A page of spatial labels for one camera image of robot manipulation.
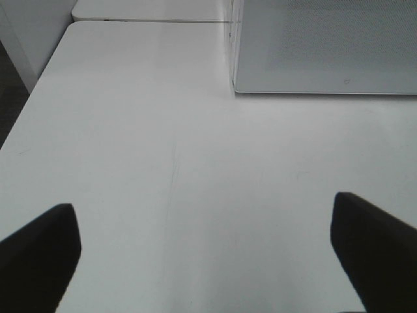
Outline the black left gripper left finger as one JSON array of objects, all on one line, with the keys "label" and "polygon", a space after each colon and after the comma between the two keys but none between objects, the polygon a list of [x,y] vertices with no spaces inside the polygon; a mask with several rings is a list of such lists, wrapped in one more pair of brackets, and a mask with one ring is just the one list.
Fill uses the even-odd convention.
[{"label": "black left gripper left finger", "polygon": [[75,273],[81,239],[74,207],[52,207],[1,241],[1,311],[55,312]]}]

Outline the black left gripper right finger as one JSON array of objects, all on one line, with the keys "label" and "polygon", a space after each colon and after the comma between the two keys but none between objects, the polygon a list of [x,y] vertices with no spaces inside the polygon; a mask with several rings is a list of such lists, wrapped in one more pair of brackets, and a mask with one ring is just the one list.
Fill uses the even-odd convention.
[{"label": "black left gripper right finger", "polygon": [[330,242],[366,312],[416,311],[416,228],[338,192]]}]

